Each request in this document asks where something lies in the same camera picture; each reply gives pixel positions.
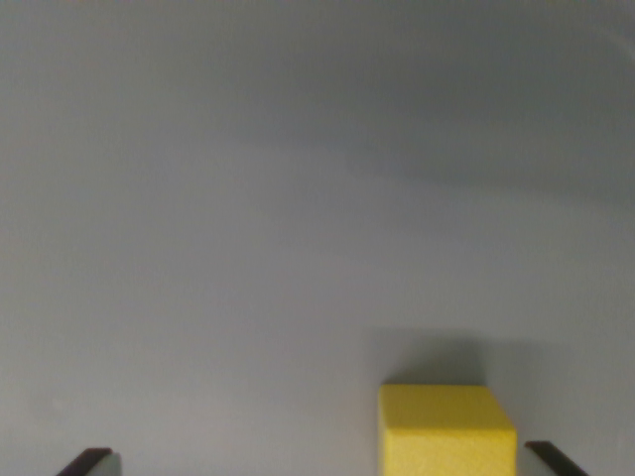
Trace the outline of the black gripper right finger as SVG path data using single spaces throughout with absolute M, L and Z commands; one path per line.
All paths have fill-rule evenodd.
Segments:
M 557 476 L 588 476 L 582 469 L 556 445 L 548 440 L 529 440 L 524 447 L 531 451 L 541 461 L 545 475 Z

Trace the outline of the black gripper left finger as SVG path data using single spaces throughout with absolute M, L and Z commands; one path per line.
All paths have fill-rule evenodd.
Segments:
M 58 476 L 121 476 L 121 455 L 107 447 L 86 448 Z

